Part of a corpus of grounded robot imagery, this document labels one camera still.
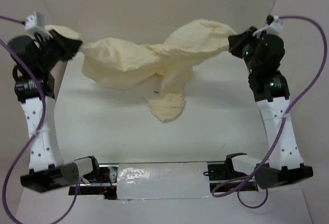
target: cream-colored fabric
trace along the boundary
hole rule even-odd
[[[46,29],[50,28],[81,39],[66,27]],[[158,76],[162,80],[160,98],[146,99],[159,120],[172,120],[184,108],[184,86],[193,76],[192,67],[227,50],[227,37],[232,34],[235,32],[225,24],[195,20],[177,29],[163,44],[136,45],[115,38],[84,42],[82,73],[112,89],[130,89],[150,76]]]

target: white table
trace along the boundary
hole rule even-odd
[[[58,143],[67,161],[88,155],[100,163],[213,161],[235,152],[261,158],[268,149],[244,63],[228,54],[195,68],[183,114],[165,124],[143,100],[158,90],[156,80],[114,91],[84,77],[81,65],[81,55],[69,62],[56,106]],[[120,200],[78,196],[61,223],[312,223],[298,185],[270,192],[267,204],[250,210],[235,194],[210,197],[206,169],[205,162],[120,164]],[[250,205],[263,198],[264,193],[242,192]],[[24,189],[16,216],[25,223],[50,223],[71,200],[67,188],[47,194]]]

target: white cable connector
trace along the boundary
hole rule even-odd
[[[262,28],[259,28],[257,31],[255,31],[252,34],[252,36],[256,36],[257,38],[259,38],[264,30],[266,30],[268,34],[279,35],[283,30],[282,19],[280,19],[279,16],[274,15],[271,24],[265,23],[265,25]]]
[[[34,12],[26,18],[25,31],[31,36],[38,33],[43,39],[52,38],[52,35],[45,29],[45,18],[39,12]]]

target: cable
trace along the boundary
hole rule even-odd
[[[6,16],[1,16],[0,15],[0,19],[7,20],[7,21],[10,21],[10,22],[14,22],[14,23],[18,23],[18,24],[21,24],[21,25],[25,25],[25,21],[19,21],[19,20],[16,20],[14,18],[6,17]]]
[[[325,36],[325,33],[322,29],[322,27],[314,20],[312,20],[311,18],[309,17],[304,17],[304,16],[298,16],[298,15],[288,15],[288,16],[281,16],[280,17],[281,19],[285,20],[285,19],[297,19],[297,20],[304,20],[304,21],[308,21],[310,23],[312,23],[315,27],[317,27],[317,29],[320,31],[321,33],[321,36],[322,36],[322,40],[323,40],[323,59],[322,59],[322,63],[321,63],[321,66],[317,72],[317,74],[315,75],[315,77],[313,78],[313,80],[311,81],[311,83],[290,103],[290,105],[288,106],[287,110],[285,111],[285,115],[287,115],[291,109],[295,106],[295,104],[313,87],[313,85],[318,81],[323,69],[324,69],[324,66],[326,64],[326,59],[327,59],[327,53],[328,53],[328,46],[327,46],[327,39],[326,39],[326,36]],[[268,160],[268,158],[270,157],[270,155],[272,154],[272,152],[274,151],[276,145],[278,144],[279,142],[279,139],[280,139],[280,136],[282,134],[282,131],[283,131],[283,127],[284,127],[284,124],[286,122],[286,117],[283,117],[282,118],[282,121],[281,121],[281,125],[279,127],[279,131],[278,131],[278,134],[276,136],[276,138],[274,139],[274,142],[271,146],[271,148],[269,149],[269,151],[267,152],[266,156],[264,157],[264,159],[261,161],[260,164],[258,164],[258,166],[255,168],[255,170],[248,176],[245,176],[245,177],[242,177],[243,178],[243,181],[236,187],[234,187],[233,189],[229,190],[228,192],[225,192],[225,193],[221,193],[221,194],[215,194],[216,190],[230,182],[233,182],[233,181],[236,181],[236,180],[241,180],[242,178],[237,178],[237,179],[231,179],[231,180],[228,180],[228,181],[225,181],[219,185],[217,185],[211,192],[211,195],[213,197],[225,197],[225,196],[228,196],[234,192],[237,192],[237,197],[239,199],[239,201],[245,206],[245,207],[248,207],[248,208],[259,208],[261,207],[262,205],[264,205],[265,201],[267,200],[268,198],[268,191],[266,190],[266,197],[265,197],[265,200],[263,203],[261,203],[259,206],[256,206],[256,207],[251,207],[251,206],[248,206],[246,204],[244,204],[240,197],[239,197],[239,192],[241,191],[241,189],[246,185],[248,184],[248,181],[250,179],[252,179],[252,177],[257,173],[257,171],[266,163],[266,161]]]
[[[8,20],[8,21],[12,21],[12,22],[15,22],[15,23],[19,23],[19,21],[17,20],[14,20],[12,18],[7,18],[7,17],[3,17],[3,16],[0,16],[0,18],[4,19],[4,20]],[[2,188],[2,204],[4,206],[4,209],[5,209],[5,212],[6,214],[8,215],[8,217],[16,224],[23,224],[22,222],[20,222],[19,220],[17,220],[15,218],[15,216],[10,212],[10,209],[8,207],[8,203],[7,203],[7,196],[6,196],[6,191],[7,191],[7,186],[8,186],[8,181],[9,181],[9,177],[14,169],[14,167],[16,166],[17,162],[19,161],[19,159],[21,158],[22,154],[24,153],[24,151],[28,148],[28,146],[33,142],[33,140],[35,139],[38,131],[40,131],[42,125],[43,125],[43,122],[45,120],[45,116],[46,116],[46,98],[45,98],[45,95],[42,91],[42,88],[41,88],[41,85],[40,83],[38,82],[38,80],[36,79],[35,75],[32,73],[32,71],[28,68],[28,66],[17,56],[17,54],[7,46],[7,44],[2,41],[0,39],[0,44],[15,58],[16,62],[20,64],[21,67],[24,68],[24,70],[29,74],[29,76],[31,77],[31,79],[34,81],[35,85],[36,85],[36,88],[38,89],[38,92],[40,94],[40,97],[41,97],[41,101],[42,101],[42,114],[41,114],[41,118],[40,118],[40,122],[39,124],[37,125],[36,129],[35,129],[35,132],[33,133],[33,135],[30,137],[30,139],[27,141],[27,143],[23,146],[23,148],[21,149],[21,151],[19,152],[19,154],[16,156],[16,158],[14,159],[13,163],[11,164],[11,166],[9,167],[9,170],[7,172],[7,175],[5,177],[5,180],[4,180],[4,185],[3,185],[3,188]],[[74,198],[73,198],[73,201],[70,205],[70,207],[68,208],[68,210],[64,213],[63,216],[61,216],[58,220],[52,222],[51,224],[57,224],[59,223],[61,220],[63,220],[67,215],[68,213],[71,211],[71,209],[73,208],[75,202],[76,202],[76,199],[77,199],[77,195],[78,195],[78,191],[79,191],[79,185],[80,185],[80,182],[81,182],[81,178],[78,180],[77,182],[77,185],[76,185],[76,190],[75,190],[75,195],[74,195]]]

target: yellow cloth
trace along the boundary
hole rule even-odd
[[[81,34],[69,28],[46,27],[50,28],[81,39]],[[147,101],[159,120],[172,120],[184,108],[184,86],[193,76],[192,67],[228,50],[227,37],[233,34],[225,24],[195,20],[177,29],[163,44],[136,45],[115,38],[84,42],[82,73],[111,89],[130,89],[150,76],[158,76],[162,79],[160,98]]]

